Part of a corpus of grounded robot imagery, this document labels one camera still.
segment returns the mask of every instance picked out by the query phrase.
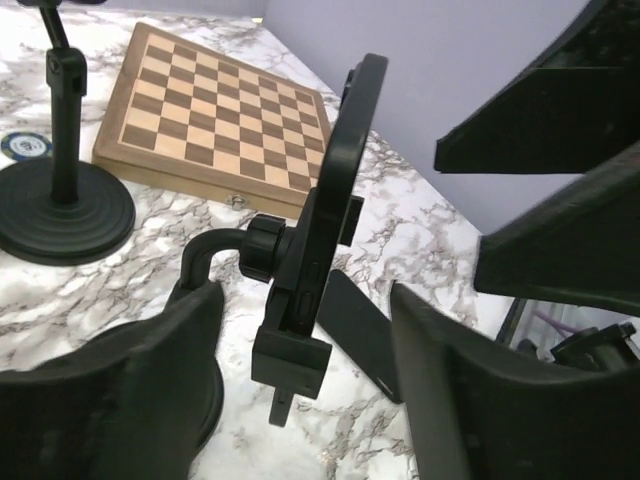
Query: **poker chip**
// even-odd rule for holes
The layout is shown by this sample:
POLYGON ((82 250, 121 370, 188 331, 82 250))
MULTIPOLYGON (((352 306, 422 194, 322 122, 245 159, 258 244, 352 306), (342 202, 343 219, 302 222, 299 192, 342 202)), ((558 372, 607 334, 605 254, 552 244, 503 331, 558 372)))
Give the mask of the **poker chip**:
POLYGON ((0 142, 2 153, 16 162, 51 155, 53 144, 47 137, 33 132, 13 132, 0 142))

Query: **chessboard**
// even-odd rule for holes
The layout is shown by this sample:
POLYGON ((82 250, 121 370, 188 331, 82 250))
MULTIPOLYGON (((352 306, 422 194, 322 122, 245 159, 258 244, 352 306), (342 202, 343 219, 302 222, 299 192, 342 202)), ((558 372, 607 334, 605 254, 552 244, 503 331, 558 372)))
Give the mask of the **chessboard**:
POLYGON ((330 132, 317 91, 138 23, 92 161, 123 180, 297 219, 330 132))

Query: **black knob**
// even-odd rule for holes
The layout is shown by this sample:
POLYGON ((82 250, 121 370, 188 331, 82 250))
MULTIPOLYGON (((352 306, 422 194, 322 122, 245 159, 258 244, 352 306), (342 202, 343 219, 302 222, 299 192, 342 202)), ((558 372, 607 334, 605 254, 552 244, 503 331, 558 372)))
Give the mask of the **black knob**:
POLYGON ((285 230, 283 218, 256 215, 240 247, 240 273, 247 278, 269 283, 276 265, 278 244, 285 230))

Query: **lavender wall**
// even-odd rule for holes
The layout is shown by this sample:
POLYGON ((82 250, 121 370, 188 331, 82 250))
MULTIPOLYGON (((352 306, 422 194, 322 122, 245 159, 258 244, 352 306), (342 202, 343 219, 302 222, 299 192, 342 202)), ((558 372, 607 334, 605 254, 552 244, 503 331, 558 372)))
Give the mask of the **lavender wall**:
POLYGON ((367 52, 390 58, 375 129, 482 232, 571 176, 441 175, 435 141, 545 49, 585 0, 269 0, 265 26, 334 91, 367 52))

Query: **microphone stand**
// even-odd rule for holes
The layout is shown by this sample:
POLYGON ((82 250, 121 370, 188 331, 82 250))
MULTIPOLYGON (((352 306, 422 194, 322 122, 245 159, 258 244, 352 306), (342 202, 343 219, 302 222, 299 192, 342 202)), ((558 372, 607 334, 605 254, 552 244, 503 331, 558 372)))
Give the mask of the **microphone stand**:
POLYGON ((0 171, 0 248, 41 265, 93 262, 128 240, 135 206, 116 177, 79 160, 87 62, 69 46, 60 2, 20 3, 40 8, 53 47, 46 54, 53 153, 0 171))

